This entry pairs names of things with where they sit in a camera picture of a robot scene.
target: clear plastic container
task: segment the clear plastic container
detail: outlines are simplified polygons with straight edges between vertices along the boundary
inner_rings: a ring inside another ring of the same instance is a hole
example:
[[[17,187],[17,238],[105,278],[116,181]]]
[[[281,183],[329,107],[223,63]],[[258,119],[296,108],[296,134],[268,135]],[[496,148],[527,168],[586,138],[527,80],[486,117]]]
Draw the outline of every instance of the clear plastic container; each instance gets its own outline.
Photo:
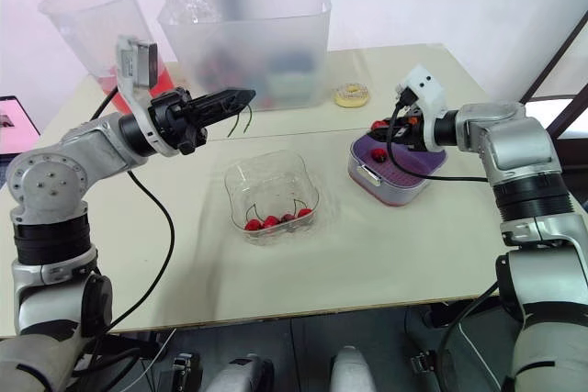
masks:
[[[168,0],[158,20],[193,86],[279,109],[322,101],[330,14],[330,0]]]
[[[373,149],[386,150],[386,143],[364,135],[351,145],[347,171],[351,178],[371,195],[389,206],[403,206],[411,202],[428,184],[426,179],[406,174],[387,157],[376,162]],[[394,159],[407,170],[418,174],[432,174],[446,161],[445,151],[409,151],[405,146],[392,144]]]
[[[292,151],[274,151],[240,161],[227,170],[224,184],[231,201],[232,222],[253,243],[280,233],[307,230],[315,220],[319,192],[302,158]],[[300,211],[311,212],[300,216]],[[261,230],[246,230],[252,219],[273,216],[294,219]]]
[[[105,93],[117,85],[118,36],[126,34],[153,41],[137,0],[43,0],[39,11],[49,17]],[[153,96],[174,87],[161,58],[158,74],[158,82],[151,91]],[[119,94],[113,102],[120,111],[130,112]]]

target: plastic bag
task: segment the plastic bag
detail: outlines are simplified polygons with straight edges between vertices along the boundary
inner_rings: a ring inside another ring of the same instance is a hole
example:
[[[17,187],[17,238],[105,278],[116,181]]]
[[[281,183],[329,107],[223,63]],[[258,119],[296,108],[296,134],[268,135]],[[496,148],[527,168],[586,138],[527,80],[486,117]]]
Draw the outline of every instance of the plastic bag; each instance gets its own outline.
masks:
[[[216,22],[221,14],[207,0],[167,0],[175,25]]]

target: pink liquid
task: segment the pink liquid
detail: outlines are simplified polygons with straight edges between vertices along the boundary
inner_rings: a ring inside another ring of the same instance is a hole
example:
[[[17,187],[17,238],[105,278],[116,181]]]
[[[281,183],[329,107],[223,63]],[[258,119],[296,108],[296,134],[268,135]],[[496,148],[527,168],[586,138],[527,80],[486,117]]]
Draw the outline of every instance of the pink liquid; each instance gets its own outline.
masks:
[[[117,76],[113,75],[111,77],[101,77],[98,78],[97,81],[98,84],[100,84],[100,87],[102,88],[104,93],[108,94],[112,89],[114,89],[114,86],[117,85]],[[149,92],[151,96],[155,98],[160,93],[168,91],[173,88],[174,83],[172,82],[172,79],[169,76],[167,68],[164,67],[164,70],[159,74],[159,77],[157,78],[157,84]],[[127,103],[125,103],[124,98],[120,96],[119,93],[114,95],[114,97],[112,98],[112,104],[119,110],[119,112],[123,114],[130,113],[130,109],[127,106]]]

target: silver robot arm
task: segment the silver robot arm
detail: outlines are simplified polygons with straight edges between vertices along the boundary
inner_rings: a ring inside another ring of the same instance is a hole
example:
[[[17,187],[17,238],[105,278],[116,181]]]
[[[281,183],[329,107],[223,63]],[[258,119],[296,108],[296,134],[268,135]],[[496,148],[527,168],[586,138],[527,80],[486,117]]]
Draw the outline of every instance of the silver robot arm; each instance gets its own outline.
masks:
[[[548,133],[518,103],[448,111],[441,85],[417,66],[397,89],[393,142],[480,155],[503,222],[496,261],[504,307],[524,322],[503,391],[584,391],[588,384],[588,231],[573,212]],[[370,133],[382,139],[382,129]]]
[[[84,347],[112,319],[112,287],[97,271],[85,193],[97,181],[147,162],[157,152],[192,153],[206,126],[237,115],[254,91],[232,89],[192,99],[176,88],[153,101],[156,46],[123,37],[117,46],[119,91],[133,114],[112,114],[28,151],[6,174],[11,211],[15,328],[0,343],[0,390],[64,390]]]

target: black cylinder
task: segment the black cylinder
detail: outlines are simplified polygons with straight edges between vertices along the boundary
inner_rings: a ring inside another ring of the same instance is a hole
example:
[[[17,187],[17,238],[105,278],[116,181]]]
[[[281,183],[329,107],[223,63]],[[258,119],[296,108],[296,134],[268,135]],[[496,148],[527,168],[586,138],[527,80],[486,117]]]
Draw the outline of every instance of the black cylinder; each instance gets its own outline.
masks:
[[[155,149],[143,136],[137,120],[132,114],[125,115],[119,120],[119,127],[122,136],[130,147],[140,156],[150,156]]]
[[[560,174],[529,176],[493,188],[503,221],[571,213],[570,194]]]
[[[448,111],[442,118],[435,120],[435,142],[440,146],[457,146],[458,137],[456,134],[457,110]]]
[[[73,259],[90,249],[88,216],[57,224],[14,225],[18,261],[44,265]]]

